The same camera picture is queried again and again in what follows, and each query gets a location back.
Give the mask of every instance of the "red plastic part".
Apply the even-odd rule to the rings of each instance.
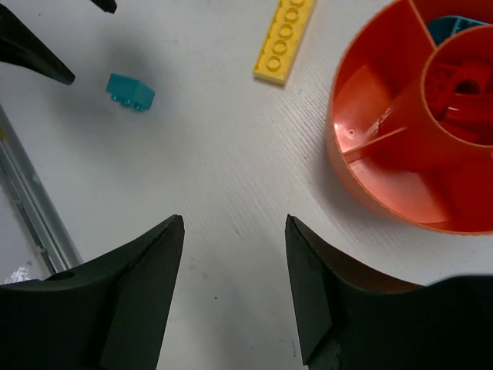
[[[437,47],[425,24],[445,15],[493,23],[493,6],[399,0],[360,32],[334,78],[327,150],[344,186],[373,211],[430,230],[490,234],[493,26]]]

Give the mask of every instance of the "white textured surface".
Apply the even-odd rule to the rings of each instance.
[[[409,281],[493,270],[491,238],[380,220],[327,163],[330,81],[387,0],[319,0],[285,89],[251,73],[277,0],[119,0],[115,15],[89,0],[3,2],[77,76],[67,87],[0,66],[0,101],[82,257],[185,217],[160,368],[301,368],[287,213]],[[155,88],[152,109],[111,102],[111,72]]]
[[[48,277],[0,180],[0,284]]]

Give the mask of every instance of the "yellow lego brick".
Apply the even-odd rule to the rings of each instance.
[[[316,0],[279,0],[253,74],[286,84]]]

